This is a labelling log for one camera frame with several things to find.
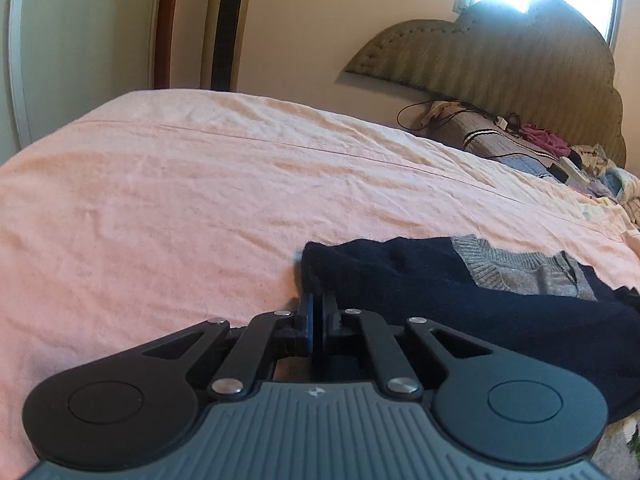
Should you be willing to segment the grey sweater with navy sleeves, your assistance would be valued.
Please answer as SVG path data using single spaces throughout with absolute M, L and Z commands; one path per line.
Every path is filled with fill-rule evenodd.
M 309 242 L 305 292 L 390 324 L 422 316 L 566 368 L 603 393 L 610 419 L 639 408 L 639 294 L 612 289 L 567 252 L 509 252 L 474 235 Z

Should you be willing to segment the pile of patterned clothes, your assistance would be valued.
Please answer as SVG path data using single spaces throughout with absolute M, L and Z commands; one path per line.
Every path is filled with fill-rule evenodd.
M 639 178 L 619 167 L 600 144 L 575 145 L 552 166 L 559 179 L 584 194 L 620 205 L 639 227 Z

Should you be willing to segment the pink bed sheet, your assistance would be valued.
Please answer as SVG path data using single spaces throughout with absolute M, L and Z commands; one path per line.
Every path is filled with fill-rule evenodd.
M 622 208 L 356 118 L 261 96 L 132 92 L 1 168 L 1 474 L 47 377 L 297 297 L 308 242 L 473 234 L 639 281 Z

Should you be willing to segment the magenta garment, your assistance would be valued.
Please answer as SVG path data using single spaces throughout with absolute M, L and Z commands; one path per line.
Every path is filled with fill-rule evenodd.
M 538 148 L 542 148 L 557 158 L 568 157 L 572 151 L 563 139 L 546 129 L 539 129 L 534 125 L 524 125 L 518 130 L 518 133 L 527 142 L 537 145 Z

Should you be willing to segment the olive upholstered headboard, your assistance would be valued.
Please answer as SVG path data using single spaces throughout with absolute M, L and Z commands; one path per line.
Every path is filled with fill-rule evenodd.
M 570 145 L 601 145 L 618 166 L 627 160 L 613 53 L 563 0 L 534 0 L 527 12 L 484 0 L 453 22 L 393 24 L 361 47 L 345 70 L 491 115 L 515 114 Z

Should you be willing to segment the gold tower fan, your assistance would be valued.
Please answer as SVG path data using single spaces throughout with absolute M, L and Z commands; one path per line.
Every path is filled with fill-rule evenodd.
M 201 88 L 235 91 L 250 0 L 208 0 Z

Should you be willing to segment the white wardrobe door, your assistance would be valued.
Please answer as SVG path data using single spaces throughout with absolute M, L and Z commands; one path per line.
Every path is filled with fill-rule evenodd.
M 160 0 L 1 0 L 1 158 L 152 88 Z

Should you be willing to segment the brown wooden door frame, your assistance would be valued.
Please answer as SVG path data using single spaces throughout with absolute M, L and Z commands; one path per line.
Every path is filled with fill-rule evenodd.
M 177 0 L 158 0 L 155 42 L 154 72 L 155 89 L 168 89 L 170 84 L 171 41 Z

